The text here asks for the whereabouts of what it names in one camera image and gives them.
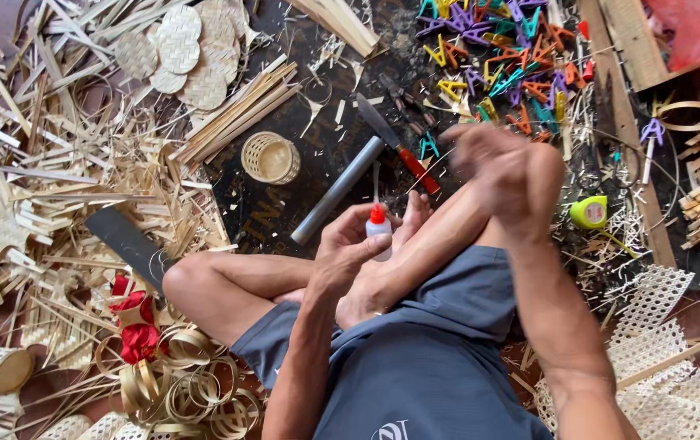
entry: white plastic bottle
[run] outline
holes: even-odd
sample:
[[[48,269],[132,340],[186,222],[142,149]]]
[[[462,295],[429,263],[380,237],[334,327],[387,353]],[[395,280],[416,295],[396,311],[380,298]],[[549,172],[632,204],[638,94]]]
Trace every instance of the white plastic bottle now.
[[[385,216],[385,213],[380,209],[380,204],[374,204],[372,209],[372,215],[369,220],[366,221],[366,236],[380,235],[380,234],[393,234],[393,228],[391,227],[391,220]],[[382,254],[374,257],[376,262],[384,262],[391,257],[391,248],[388,247],[383,251]]]

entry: gray pipe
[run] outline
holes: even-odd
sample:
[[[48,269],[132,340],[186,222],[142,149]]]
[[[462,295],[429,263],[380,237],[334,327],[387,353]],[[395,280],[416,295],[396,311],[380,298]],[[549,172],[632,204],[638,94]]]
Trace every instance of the gray pipe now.
[[[385,143],[383,140],[377,136],[372,136],[363,147],[363,150],[355,156],[350,166],[344,170],[342,175],[328,189],[328,192],[325,193],[325,196],[320,199],[309,215],[304,218],[304,221],[293,231],[290,238],[297,244],[305,245],[384,149]]]

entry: hand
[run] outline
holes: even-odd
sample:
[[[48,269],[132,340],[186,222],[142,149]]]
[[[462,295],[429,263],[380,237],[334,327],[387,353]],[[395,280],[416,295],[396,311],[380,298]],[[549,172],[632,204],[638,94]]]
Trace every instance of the hand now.
[[[467,173],[478,203],[496,216],[508,234],[537,230],[528,199],[531,144],[491,124],[454,125],[439,137],[457,142],[452,164]]]
[[[401,220],[387,213],[391,225],[401,225]],[[339,300],[350,290],[361,266],[391,246],[391,235],[366,237],[365,223],[374,204],[355,205],[322,231],[320,247],[315,258],[315,271],[309,279],[305,300],[320,295]]]

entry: tape measure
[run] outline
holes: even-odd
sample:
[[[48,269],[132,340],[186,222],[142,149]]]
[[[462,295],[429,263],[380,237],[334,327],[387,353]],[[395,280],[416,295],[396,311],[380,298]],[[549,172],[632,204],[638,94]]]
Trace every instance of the tape measure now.
[[[576,226],[583,229],[598,229],[605,226],[608,220],[607,196],[591,196],[575,202],[570,207],[570,219]]]

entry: gray shorts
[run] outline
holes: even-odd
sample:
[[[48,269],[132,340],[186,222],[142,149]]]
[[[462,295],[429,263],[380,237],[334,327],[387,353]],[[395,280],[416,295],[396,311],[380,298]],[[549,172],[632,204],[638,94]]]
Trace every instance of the gray shorts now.
[[[230,351],[243,359],[262,384],[272,389],[285,358],[300,305],[283,302],[260,318]],[[347,331],[336,327],[332,362],[342,347],[389,323],[431,326],[471,340],[500,343],[510,330],[516,299],[503,249],[467,247],[442,270],[401,300],[389,313]]]

